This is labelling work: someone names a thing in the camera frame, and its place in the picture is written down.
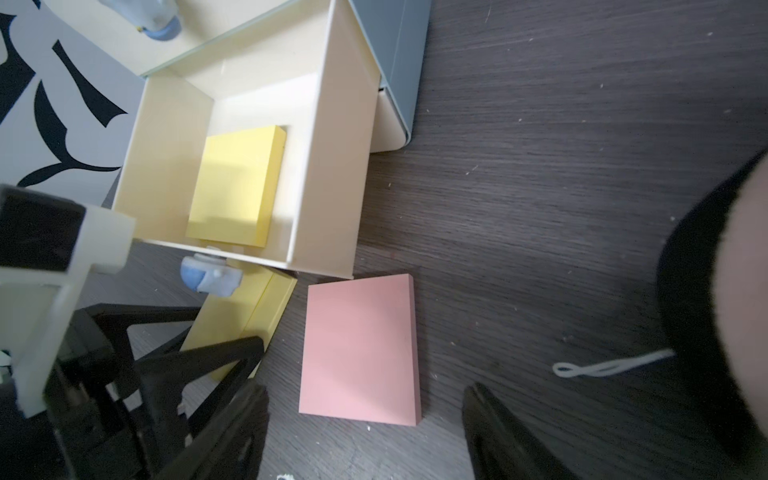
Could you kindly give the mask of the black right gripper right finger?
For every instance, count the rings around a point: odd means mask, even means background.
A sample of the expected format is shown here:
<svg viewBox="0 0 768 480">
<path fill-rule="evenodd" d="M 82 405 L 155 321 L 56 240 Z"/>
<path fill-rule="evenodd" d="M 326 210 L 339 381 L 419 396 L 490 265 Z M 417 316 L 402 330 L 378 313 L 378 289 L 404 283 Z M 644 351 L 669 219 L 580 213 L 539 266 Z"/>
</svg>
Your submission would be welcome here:
<svg viewBox="0 0 768 480">
<path fill-rule="evenodd" d="M 477 479 L 574 479 L 567 468 L 484 385 L 464 390 L 462 423 Z"/>
</svg>

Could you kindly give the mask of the pink sticky note pad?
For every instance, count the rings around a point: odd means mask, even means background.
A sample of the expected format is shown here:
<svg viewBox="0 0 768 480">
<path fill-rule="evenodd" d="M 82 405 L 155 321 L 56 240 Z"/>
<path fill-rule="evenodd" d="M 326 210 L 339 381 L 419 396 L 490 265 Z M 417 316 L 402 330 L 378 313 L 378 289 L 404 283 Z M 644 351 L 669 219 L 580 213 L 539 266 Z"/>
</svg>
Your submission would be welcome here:
<svg viewBox="0 0 768 480">
<path fill-rule="evenodd" d="M 391 425 L 420 422 L 411 275 L 309 287 L 299 411 Z"/>
</svg>

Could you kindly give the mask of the yellow sticky note pad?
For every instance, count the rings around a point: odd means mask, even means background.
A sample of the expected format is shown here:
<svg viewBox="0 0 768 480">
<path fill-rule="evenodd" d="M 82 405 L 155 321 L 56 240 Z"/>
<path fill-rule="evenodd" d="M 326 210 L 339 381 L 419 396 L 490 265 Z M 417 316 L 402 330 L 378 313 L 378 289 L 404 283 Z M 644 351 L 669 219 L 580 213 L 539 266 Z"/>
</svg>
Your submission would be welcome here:
<svg viewBox="0 0 768 480">
<path fill-rule="evenodd" d="M 209 136 L 186 236 L 265 247 L 285 143 L 286 132 L 277 125 Z"/>
<path fill-rule="evenodd" d="M 240 286 L 229 297 L 207 296 L 183 351 L 248 337 L 259 337 L 269 345 L 297 279 L 254 263 L 229 260 L 227 265 L 243 272 Z"/>
</svg>

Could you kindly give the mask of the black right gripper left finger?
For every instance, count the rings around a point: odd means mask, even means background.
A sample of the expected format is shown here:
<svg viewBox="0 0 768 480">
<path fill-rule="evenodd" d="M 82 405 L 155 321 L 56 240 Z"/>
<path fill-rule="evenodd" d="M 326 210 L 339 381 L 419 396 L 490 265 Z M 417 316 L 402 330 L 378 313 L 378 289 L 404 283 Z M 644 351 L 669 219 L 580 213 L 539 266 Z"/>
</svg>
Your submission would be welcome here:
<svg viewBox="0 0 768 480">
<path fill-rule="evenodd" d="M 246 383 L 158 479 L 255 479 L 269 424 L 269 395 Z"/>
</svg>

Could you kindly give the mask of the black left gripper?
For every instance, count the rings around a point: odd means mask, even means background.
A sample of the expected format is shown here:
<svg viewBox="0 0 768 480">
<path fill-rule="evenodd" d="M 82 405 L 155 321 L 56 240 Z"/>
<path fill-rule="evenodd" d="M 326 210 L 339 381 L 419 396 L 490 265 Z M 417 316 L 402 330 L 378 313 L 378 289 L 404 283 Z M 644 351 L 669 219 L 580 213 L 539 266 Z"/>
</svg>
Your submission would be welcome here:
<svg viewBox="0 0 768 480">
<path fill-rule="evenodd" d="M 248 382 L 263 341 L 193 350 L 179 334 L 135 358 L 133 325 L 188 321 L 192 307 L 99 304 L 77 310 L 43 390 L 25 417 L 16 386 L 1 387 L 5 479 L 158 479 Z"/>
</svg>

